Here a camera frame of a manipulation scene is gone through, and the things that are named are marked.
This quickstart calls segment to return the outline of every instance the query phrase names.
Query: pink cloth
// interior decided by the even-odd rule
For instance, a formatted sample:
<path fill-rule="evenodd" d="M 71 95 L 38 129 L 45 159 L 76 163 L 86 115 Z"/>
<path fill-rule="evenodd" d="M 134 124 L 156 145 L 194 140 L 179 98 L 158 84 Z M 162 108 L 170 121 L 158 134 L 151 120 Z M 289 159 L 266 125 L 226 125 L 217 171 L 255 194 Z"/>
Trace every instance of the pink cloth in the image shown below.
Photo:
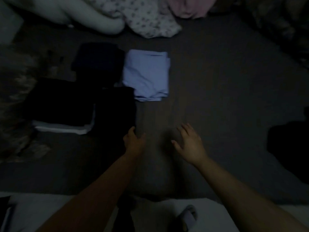
<path fill-rule="evenodd" d="M 184 19 L 205 17 L 216 0 L 167 0 L 174 15 Z"/>

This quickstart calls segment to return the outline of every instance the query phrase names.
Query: light blue cloth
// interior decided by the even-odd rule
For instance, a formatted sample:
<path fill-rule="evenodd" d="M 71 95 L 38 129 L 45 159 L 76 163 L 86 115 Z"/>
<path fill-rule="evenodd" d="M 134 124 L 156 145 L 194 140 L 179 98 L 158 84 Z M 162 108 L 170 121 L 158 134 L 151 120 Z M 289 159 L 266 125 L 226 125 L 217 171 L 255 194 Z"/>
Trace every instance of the light blue cloth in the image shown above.
<path fill-rule="evenodd" d="M 134 88 L 138 101 L 161 101 L 168 96 L 167 52 L 130 50 L 123 68 L 123 84 Z"/>

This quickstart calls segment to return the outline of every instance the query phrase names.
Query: folded navy blue clothing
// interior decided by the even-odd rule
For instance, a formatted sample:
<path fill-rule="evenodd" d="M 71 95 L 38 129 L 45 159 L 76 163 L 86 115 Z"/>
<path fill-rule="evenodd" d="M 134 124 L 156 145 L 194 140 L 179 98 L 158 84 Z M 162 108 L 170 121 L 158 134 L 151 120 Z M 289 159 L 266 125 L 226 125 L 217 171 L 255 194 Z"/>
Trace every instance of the folded navy blue clothing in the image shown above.
<path fill-rule="evenodd" d="M 24 102 L 26 119 L 53 124 L 90 124 L 93 101 L 85 88 L 75 82 L 41 78 Z"/>
<path fill-rule="evenodd" d="M 136 105 L 134 89 L 115 87 L 104 89 L 97 95 L 95 125 L 91 134 L 104 136 L 114 142 L 121 140 L 135 126 Z"/>
<path fill-rule="evenodd" d="M 80 46 L 71 69 L 76 82 L 93 87 L 113 87 L 119 82 L 125 52 L 111 43 L 84 43 Z"/>

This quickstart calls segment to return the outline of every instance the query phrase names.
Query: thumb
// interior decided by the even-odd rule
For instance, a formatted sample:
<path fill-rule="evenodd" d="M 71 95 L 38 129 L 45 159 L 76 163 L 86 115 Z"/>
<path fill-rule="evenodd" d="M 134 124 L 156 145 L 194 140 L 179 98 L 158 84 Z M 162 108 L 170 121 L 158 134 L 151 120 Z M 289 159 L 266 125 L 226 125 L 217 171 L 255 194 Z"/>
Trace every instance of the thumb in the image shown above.
<path fill-rule="evenodd" d="M 182 148 L 180 147 L 180 145 L 175 141 L 175 140 L 171 140 L 173 146 L 175 147 L 176 151 L 178 151 L 179 154 L 182 153 Z"/>

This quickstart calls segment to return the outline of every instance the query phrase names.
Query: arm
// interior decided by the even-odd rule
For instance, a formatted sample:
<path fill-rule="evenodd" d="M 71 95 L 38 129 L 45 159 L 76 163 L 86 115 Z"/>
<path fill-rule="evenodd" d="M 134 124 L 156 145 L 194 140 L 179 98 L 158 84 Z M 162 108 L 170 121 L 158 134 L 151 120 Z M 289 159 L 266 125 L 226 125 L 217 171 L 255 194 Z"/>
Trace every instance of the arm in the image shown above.
<path fill-rule="evenodd" d="M 126 153 L 95 182 L 52 215 L 38 232 L 104 230 L 145 147 L 145 135 L 138 139 L 133 131 L 134 127 L 124 136 Z"/>
<path fill-rule="evenodd" d="M 183 148 L 174 140 L 172 144 L 204 176 L 240 231 L 309 231 L 292 215 L 263 198 L 209 158 L 201 138 L 191 125 L 182 125 L 178 129 L 183 137 Z"/>

